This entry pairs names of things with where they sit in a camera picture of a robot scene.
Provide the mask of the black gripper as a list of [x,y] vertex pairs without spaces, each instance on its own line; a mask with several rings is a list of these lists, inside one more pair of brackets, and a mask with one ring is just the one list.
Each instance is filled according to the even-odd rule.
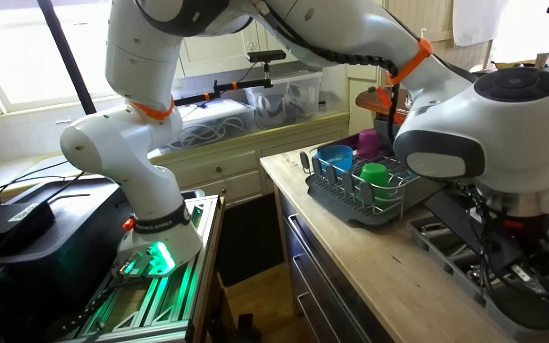
[[504,284],[549,309],[549,216],[509,217],[454,195],[452,231]]

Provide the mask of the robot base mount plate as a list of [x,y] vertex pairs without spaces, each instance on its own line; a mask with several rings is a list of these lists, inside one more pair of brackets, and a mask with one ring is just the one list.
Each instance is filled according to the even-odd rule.
[[223,198],[189,198],[187,206],[202,238],[199,256],[161,278],[105,278],[96,294],[100,305],[59,343],[197,343],[204,338]]

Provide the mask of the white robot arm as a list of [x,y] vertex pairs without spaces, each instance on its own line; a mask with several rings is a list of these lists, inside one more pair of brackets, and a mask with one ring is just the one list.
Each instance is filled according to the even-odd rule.
[[471,185],[462,202],[437,195],[437,216],[496,277],[492,303],[525,328],[549,330],[549,252],[540,244],[549,221],[549,71],[475,76],[376,0],[111,0],[105,78],[126,105],[71,124],[61,151],[122,187],[138,223],[128,246],[162,242],[176,265],[197,254],[178,179],[149,155],[181,128],[172,94],[181,42],[250,23],[307,71],[370,65],[408,92],[395,158],[422,177]]

